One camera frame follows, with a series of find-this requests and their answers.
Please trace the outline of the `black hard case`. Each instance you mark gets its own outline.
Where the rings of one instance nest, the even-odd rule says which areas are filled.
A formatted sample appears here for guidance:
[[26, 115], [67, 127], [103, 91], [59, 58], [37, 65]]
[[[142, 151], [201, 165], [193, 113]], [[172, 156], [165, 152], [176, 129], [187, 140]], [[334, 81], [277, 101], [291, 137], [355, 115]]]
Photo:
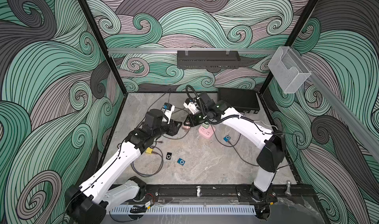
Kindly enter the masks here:
[[252, 90], [218, 88], [218, 100], [225, 101], [240, 113], [257, 114], [260, 111], [257, 93]]

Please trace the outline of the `clear acrylic wall holder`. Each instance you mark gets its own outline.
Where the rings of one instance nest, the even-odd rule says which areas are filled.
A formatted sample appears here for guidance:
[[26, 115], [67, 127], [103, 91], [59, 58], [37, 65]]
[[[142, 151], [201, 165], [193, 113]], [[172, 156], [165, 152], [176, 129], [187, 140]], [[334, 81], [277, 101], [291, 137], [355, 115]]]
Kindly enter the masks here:
[[286, 94], [296, 93], [311, 76], [311, 70], [305, 60], [291, 47], [279, 47], [268, 63], [268, 67]]

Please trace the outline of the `pink power strip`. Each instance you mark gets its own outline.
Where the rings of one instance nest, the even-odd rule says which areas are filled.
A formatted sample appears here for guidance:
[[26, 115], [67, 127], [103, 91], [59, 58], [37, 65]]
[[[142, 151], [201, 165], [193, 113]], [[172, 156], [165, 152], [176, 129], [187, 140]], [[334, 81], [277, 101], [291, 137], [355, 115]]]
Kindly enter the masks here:
[[212, 128], [212, 126], [208, 126], [207, 128], [204, 127], [204, 126], [200, 126], [199, 129], [198, 129], [198, 133], [201, 137], [205, 138], [205, 139], [211, 139], [211, 137], [214, 135], [214, 129]]

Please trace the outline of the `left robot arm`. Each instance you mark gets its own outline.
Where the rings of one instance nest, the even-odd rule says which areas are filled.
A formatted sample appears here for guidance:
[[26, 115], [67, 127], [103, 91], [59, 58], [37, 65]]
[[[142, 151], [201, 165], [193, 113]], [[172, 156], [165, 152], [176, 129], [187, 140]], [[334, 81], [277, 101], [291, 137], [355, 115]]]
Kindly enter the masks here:
[[154, 141], [178, 133], [181, 122], [171, 119], [174, 106], [151, 109], [141, 125], [133, 129], [115, 154], [95, 174], [65, 192], [66, 214], [78, 224], [99, 224], [106, 214], [128, 200], [143, 200], [146, 183], [137, 177], [114, 189], [112, 184]]

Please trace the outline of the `aluminium rail back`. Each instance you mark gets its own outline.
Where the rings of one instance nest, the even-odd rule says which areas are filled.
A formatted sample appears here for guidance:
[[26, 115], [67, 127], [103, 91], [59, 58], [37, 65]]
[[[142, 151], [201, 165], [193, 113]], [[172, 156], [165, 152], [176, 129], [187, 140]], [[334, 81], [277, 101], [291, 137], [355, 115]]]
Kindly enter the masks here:
[[239, 54], [274, 54], [274, 49], [211, 49], [211, 48], [108, 48], [109, 54], [176, 54], [177, 51], [237, 51]]

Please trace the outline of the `pink charger adapter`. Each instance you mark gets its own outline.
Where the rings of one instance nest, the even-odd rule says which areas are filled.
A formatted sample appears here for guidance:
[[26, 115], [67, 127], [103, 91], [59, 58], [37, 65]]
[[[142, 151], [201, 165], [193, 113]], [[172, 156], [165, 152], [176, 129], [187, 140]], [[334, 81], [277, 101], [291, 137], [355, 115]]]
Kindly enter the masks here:
[[189, 131], [191, 129], [191, 127], [187, 126], [187, 125], [183, 125], [182, 129], [185, 130], [185, 131]]

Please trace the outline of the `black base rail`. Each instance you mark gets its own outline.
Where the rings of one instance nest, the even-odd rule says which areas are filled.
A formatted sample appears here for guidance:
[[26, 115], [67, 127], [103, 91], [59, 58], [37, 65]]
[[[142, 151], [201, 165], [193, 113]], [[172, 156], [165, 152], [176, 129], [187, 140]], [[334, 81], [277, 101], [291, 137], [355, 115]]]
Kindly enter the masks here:
[[[239, 185], [147, 185], [146, 192], [156, 194], [158, 197], [196, 197], [197, 190], [200, 189], [200, 197], [237, 197], [240, 196], [249, 197], [251, 191], [251, 185], [239, 184]], [[290, 185], [290, 193], [292, 196], [311, 196], [315, 195], [315, 190], [311, 185]], [[276, 196], [286, 196], [287, 185], [271, 185], [268, 192], [274, 192]]]

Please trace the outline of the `green charger adapter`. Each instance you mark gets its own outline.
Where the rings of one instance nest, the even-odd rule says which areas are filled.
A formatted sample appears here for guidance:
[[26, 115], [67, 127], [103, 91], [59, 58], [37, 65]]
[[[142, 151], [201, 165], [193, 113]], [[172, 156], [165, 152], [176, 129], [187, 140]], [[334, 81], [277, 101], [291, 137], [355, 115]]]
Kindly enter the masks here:
[[210, 126], [210, 124], [209, 124], [209, 123], [205, 123], [205, 122], [204, 122], [204, 123], [202, 124], [202, 126], [203, 126], [205, 129], [208, 129], [208, 128], [209, 128], [209, 126]]

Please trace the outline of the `aluminium rail right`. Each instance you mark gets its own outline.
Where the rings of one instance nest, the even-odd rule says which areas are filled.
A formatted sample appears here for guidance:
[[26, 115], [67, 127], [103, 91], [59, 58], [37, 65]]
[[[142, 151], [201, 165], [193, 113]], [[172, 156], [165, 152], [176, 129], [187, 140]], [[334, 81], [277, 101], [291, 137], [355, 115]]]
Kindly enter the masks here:
[[311, 72], [315, 84], [329, 105], [348, 125], [354, 136], [379, 159], [379, 73], [369, 74], [360, 54], [338, 53], [326, 59], [309, 51], [296, 55]]

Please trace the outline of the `blue mp3 player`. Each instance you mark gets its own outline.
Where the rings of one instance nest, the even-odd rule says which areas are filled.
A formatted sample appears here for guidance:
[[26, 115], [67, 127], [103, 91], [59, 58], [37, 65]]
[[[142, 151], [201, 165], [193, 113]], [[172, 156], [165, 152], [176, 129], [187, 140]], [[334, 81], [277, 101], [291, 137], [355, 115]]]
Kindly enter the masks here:
[[179, 159], [177, 160], [177, 163], [180, 164], [181, 166], [184, 166], [184, 165], [185, 165], [185, 161], [184, 161], [183, 159], [181, 159], [181, 158], [179, 158]]
[[227, 136], [224, 137], [224, 141], [225, 141], [225, 142], [229, 142], [230, 139], [231, 139], [231, 137], [230, 137], [229, 135], [227, 135]]

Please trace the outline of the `aluminium rail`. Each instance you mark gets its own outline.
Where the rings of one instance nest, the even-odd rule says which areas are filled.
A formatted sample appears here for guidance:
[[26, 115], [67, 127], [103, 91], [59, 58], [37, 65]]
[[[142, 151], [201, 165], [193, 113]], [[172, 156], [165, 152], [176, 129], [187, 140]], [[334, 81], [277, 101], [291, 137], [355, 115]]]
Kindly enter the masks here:
[[108, 48], [109, 54], [176, 54], [177, 51], [237, 51], [239, 54], [274, 54], [274, 49], [211, 49], [211, 48]]
[[379, 73], [369, 74], [360, 54], [338, 53], [326, 59], [309, 51], [296, 55], [311, 72], [315, 84], [329, 105], [348, 125], [354, 136], [379, 159]]

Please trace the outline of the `yellow charger adapter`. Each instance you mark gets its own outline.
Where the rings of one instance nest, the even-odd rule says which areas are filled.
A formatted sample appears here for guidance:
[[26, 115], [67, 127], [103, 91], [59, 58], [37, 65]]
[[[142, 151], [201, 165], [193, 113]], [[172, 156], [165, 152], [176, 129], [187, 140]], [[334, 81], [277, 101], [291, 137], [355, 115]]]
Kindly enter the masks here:
[[146, 153], [146, 154], [152, 154], [153, 151], [154, 151], [153, 148], [147, 148], [146, 151], [145, 151], [145, 153]]

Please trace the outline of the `black wall shelf tray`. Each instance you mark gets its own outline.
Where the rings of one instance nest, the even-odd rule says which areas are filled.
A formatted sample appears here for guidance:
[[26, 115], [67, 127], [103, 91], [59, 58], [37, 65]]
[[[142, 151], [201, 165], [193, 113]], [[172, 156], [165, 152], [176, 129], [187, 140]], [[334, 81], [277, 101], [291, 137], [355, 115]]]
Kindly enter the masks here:
[[206, 69], [217, 72], [222, 69], [237, 69], [241, 58], [234, 50], [179, 50], [177, 67], [179, 69]]

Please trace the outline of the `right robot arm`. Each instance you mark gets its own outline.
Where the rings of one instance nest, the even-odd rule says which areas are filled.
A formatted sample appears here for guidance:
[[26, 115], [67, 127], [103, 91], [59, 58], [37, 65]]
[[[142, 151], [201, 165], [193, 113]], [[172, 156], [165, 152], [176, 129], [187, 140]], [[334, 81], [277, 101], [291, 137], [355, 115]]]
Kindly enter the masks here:
[[192, 113], [197, 123], [206, 123], [210, 127], [218, 124], [231, 127], [249, 139], [260, 150], [256, 158], [258, 172], [252, 183], [251, 192], [254, 200], [265, 200], [277, 169], [286, 155], [283, 133], [258, 125], [228, 103], [222, 100], [216, 103], [210, 99], [208, 94], [198, 94], [190, 85], [185, 87], [185, 91], [188, 99], [184, 106]]

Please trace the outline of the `black mp3 player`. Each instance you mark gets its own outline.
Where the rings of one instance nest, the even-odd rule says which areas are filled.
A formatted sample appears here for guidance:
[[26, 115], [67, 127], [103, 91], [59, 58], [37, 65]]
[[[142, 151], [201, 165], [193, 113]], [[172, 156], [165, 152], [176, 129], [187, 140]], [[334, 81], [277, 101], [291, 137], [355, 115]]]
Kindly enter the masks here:
[[172, 153], [168, 152], [168, 153], [166, 154], [166, 159], [167, 159], [167, 160], [171, 160], [171, 158], [172, 158]]

